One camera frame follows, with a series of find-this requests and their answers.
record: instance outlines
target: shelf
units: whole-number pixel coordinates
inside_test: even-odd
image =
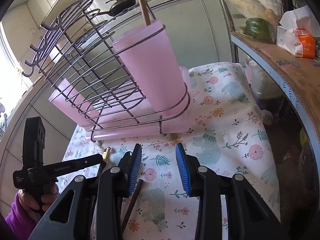
[[[265,44],[231,33],[231,41],[257,62],[280,86],[300,117],[313,148],[320,174],[320,64],[293,57],[276,44]]]

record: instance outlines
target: person's hand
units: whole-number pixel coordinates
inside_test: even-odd
[[[42,206],[42,209],[44,212],[48,210],[48,208],[51,206],[51,204],[56,200],[56,198],[60,195],[58,185],[52,184],[52,187],[50,188],[50,194],[42,195],[41,201],[44,203]],[[32,211],[31,208],[35,210],[39,210],[40,205],[37,203],[37,201],[31,196],[28,192],[26,192],[24,189],[20,189],[18,191],[18,197],[19,202],[22,206],[22,208],[27,212],[29,217],[31,217],[36,222],[39,221],[40,215],[38,213],[35,213]]]

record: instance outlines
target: orange label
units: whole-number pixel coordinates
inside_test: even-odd
[[[298,57],[315,58],[316,40],[305,29],[294,29],[293,34],[299,39],[302,50],[296,51]]]

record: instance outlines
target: tissue packaging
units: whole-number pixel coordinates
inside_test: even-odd
[[[314,58],[320,27],[308,6],[285,12],[277,27],[277,45],[295,57]]]

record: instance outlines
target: floral tablecloth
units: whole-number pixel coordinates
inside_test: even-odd
[[[183,191],[175,160],[175,145],[181,142],[187,154],[195,155],[219,175],[243,174],[280,218],[279,185],[271,147],[263,127],[260,110],[250,93],[239,64],[220,62],[189,70],[195,124],[171,140],[144,136],[98,143],[87,142],[84,130],[77,127],[63,160],[102,153],[106,147],[122,156],[142,144],[142,162],[138,178],[145,182],[124,232],[126,240],[194,239],[199,200]],[[98,166],[59,178],[60,192],[78,174],[94,177]],[[122,217],[130,199],[125,199]],[[227,239],[228,218],[222,205],[223,239]]]

